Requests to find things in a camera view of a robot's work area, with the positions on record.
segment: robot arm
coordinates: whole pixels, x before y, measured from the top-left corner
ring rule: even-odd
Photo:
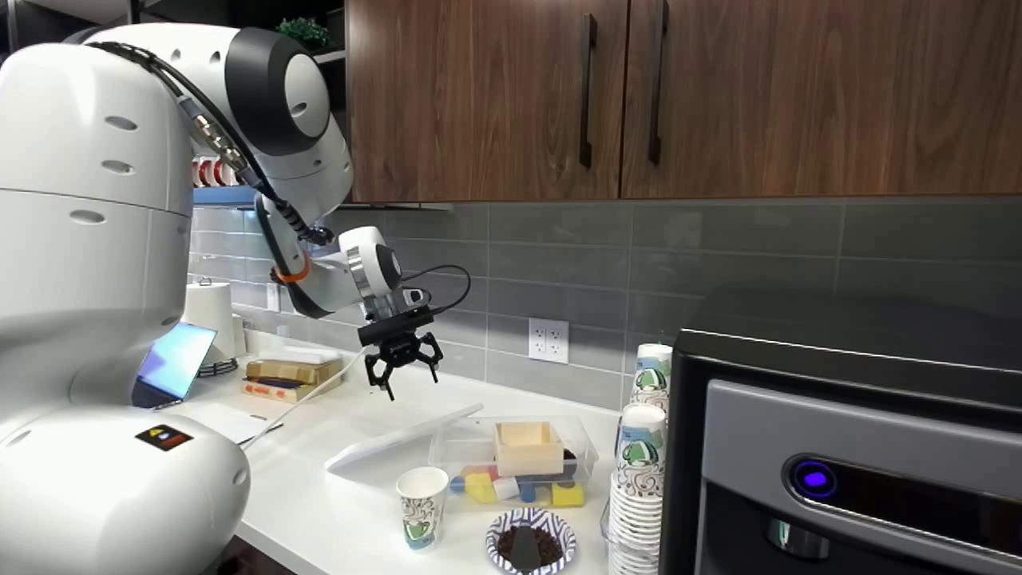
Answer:
[[[120,24],[88,45],[159,75],[190,120],[194,145],[221,154],[259,191],[270,278],[294,311],[364,306],[356,338],[374,386],[391,400],[388,373],[410,360],[435,373],[445,351],[435,334],[415,334],[435,320],[428,295],[403,281],[380,231],[335,237],[321,225],[348,197],[351,161],[319,66],[294,41],[262,27]]]

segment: bowl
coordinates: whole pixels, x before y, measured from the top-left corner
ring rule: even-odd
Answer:
[[[573,563],[578,535],[544,508],[511,508],[489,522],[485,556],[503,575],[557,575]]]

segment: cabinet door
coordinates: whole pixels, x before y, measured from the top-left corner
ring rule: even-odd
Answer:
[[[1019,10],[1019,0],[634,0],[623,189],[628,197],[1022,191]]]
[[[356,202],[614,197],[627,0],[348,0]]]

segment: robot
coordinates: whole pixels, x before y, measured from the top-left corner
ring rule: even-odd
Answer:
[[[380,231],[321,231],[351,166],[317,65],[286,38],[118,24],[0,66],[0,570],[187,575],[228,541],[249,464],[221,434],[128,408],[177,323],[190,157],[222,157],[294,306],[364,306],[370,383],[445,358]]]

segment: cabinet handle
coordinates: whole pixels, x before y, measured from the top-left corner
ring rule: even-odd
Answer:
[[[663,49],[667,49],[667,0],[661,0],[661,24],[657,24],[657,65],[655,65],[655,75],[650,75],[650,106],[649,106],[649,161],[661,166],[661,91],[663,91]]]
[[[593,95],[593,75],[596,75],[596,16],[588,16],[588,38],[583,38],[583,75],[580,75],[580,134],[578,134],[578,161],[583,169],[593,166],[593,142],[588,134],[591,125],[591,95]]]

